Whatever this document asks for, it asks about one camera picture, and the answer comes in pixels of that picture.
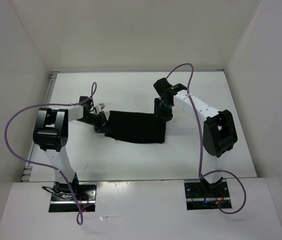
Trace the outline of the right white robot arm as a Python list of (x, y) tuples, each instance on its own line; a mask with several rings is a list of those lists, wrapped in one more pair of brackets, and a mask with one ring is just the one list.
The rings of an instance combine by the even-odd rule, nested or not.
[(171, 85), (166, 78), (157, 80), (153, 86), (159, 95), (154, 99), (154, 114), (161, 122), (172, 120), (173, 107), (197, 120), (200, 191), (206, 197), (212, 196), (221, 184), (227, 153), (238, 140), (232, 113), (211, 107), (191, 94), (184, 85)]

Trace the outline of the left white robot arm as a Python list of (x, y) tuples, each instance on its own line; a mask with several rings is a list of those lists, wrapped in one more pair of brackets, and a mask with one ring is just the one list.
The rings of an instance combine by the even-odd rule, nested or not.
[(80, 101), (83, 103), (67, 108), (40, 108), (33, 132), (34, 143), (54, 167), (55, 185), (50, 193), (64, 200), (74, 200), (83, 191), (66, 151), (69, 122), (79, 121), (92, 125), (97, 133), (109, 133), (111, 130), (103, 111), (103, 103), (94, 105), (93, 100), (87, 96), (81, 96)]

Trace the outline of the black skirt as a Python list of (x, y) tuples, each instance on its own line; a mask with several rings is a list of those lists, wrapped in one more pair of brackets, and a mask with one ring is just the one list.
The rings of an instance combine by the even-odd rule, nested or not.
[(110, 133), (106, 137), (135, 144), (162, 144), (165, 142), (166, 123), (152, 113), (110, 111)]

